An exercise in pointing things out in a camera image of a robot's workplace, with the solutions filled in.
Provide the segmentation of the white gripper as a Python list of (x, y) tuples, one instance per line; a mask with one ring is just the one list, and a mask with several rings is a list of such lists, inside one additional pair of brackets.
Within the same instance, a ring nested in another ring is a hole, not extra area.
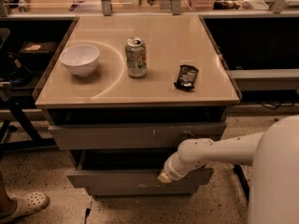
[(164, 170), (161, 171), (157, 179), (164, 183), (171, 183), (172, 180), (180, 180), (190, 171), (191, 166), (183, 162), (177, 152), (173, 153), (164, 163)]

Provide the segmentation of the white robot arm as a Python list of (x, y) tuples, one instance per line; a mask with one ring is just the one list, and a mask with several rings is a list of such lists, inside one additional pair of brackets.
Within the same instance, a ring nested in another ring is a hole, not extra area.
[(211, 161), (252, 168), (248, 224), (299, 224), (298, 115), (260, 133), (220, 141), (187, 139), (166, 160), (158, 180), (180, 180)]

